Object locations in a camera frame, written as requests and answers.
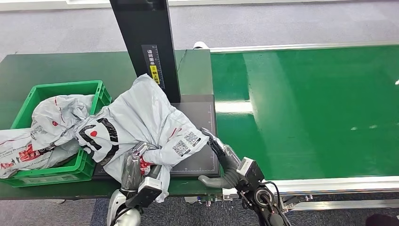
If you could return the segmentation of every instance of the black vertical pole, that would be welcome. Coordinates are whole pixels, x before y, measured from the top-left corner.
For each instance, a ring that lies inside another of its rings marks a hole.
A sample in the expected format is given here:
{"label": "black vertical pole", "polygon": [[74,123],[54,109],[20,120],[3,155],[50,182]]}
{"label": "black vertical pole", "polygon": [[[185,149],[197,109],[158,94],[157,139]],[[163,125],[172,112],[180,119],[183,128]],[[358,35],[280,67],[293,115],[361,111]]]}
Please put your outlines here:
{"label": "black vertical pole", "polygon": [[110,0],[137,75],[148,73],[180,103],[168,0]]}

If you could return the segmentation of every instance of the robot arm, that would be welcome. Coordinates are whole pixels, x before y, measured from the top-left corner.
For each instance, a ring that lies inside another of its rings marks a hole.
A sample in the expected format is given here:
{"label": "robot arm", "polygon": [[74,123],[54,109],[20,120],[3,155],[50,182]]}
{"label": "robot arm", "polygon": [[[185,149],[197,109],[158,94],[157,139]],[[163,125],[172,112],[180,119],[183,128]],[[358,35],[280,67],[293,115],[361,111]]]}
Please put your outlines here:
{"label": "robot arm", "polygon": [[[247,157],[240,160],[230,146],[223,144],[207,129],[201,128],[201,132],[209,137],[208,145],[217,155],[224,174],[221,178],[199,176],[198,180],[208,187],[236,188],[243,208],[255,211],[261,226],[291,226],[281,211],[277,186],[271,181],[262,182],[264,175],[256,161]],[[266,184],[276,187],[277,202]]]}
{"label": "robot arm", "polygon": [[[230,146],[207,129],[201,128],[201,132],[209,136],[208,145],[217,155],[224,174],[221,178],[199,176],[198,180],[208,187],[236,188],[243,208],[255,211],[261,226],[291,226],[281,211],[277,186],[271,181],[262,182],[264,175],[256,161],[247,157],[240,160]],[[141,142],[125,155],[122,186],[110,199],[107,226],[139,226],[142,208],[148,207],[161,193],[160,182],[155,179],[159,165],[152,166],[147,177],[140,173],[139,155],[152,148]],[[277,202],[266,184],[276,187]]]}

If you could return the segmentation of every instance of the yellow warning label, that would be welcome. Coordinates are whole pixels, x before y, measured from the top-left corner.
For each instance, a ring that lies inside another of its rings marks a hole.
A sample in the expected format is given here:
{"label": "yellow warning label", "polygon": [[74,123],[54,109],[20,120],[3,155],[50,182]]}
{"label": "yellow warning label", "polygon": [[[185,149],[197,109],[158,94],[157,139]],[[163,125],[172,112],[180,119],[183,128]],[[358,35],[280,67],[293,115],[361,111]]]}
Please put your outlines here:
{"label": "yellow warning label", "polygon": [[158,76],[158,70],[156,65],[150,65],[150,71],[152,75],[152,79],[159,85],[160,84],[160,77]]}

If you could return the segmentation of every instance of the green plastic crate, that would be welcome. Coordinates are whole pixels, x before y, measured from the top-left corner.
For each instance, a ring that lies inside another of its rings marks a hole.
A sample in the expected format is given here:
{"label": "green plastic crate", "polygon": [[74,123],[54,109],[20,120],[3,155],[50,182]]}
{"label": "green plastic crate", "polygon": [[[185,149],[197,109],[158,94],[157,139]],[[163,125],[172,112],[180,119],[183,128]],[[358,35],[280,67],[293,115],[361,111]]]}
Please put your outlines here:
{"label": "green plastic crate", "polygon": [[[90,114],[99,112],[103,106],[109,105],[112,100],[100,80],[36,85],[29,92],[11,129],[29,128],[32,123],[33,110],[42,100],[57,95],[71,94],[95,95]],[[64,165],[48,169],[19,171],[14,176],[0,181],[13,187],[88,181],[91,180],[94,167],[94,160],[87,152],[80,149],[78,154]]]}

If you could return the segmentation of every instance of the plastic bag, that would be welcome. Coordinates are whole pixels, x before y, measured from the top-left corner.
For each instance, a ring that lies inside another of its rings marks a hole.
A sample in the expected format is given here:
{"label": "plastic bag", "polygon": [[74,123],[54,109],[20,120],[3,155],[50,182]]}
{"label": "plastic bag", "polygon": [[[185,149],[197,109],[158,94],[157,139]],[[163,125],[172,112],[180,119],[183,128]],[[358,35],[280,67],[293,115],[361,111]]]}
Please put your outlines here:
{"label": "plastic bag", "polygon": [[94,95],[69,95],[41,101],[32,113],[33,149],[59,146],[73,139],[73,128],[88,117],[93,97]]}
{"label": "plastic bag", "polygon": [[0,178],[8,178],[18,170],[44,169],[55,166],[79,150],[77,140],[57,147],[34,150],[31,130],[0,130]]}
{"label": "plastic bag", "polygon": [[147,74],[139,76],[128,91],[97,115],[80,123],[76,137],[86,151],[94,151],[96,162],[112,156],[104,170],[119,182],[124,153],[140,141],[157,146],[159,149],[143,154],[145,161],[162,165],[158,176],[162,194],[157,202],[168,196],[172,167],[201,150],[208,141],[187,116],[169,103]]}

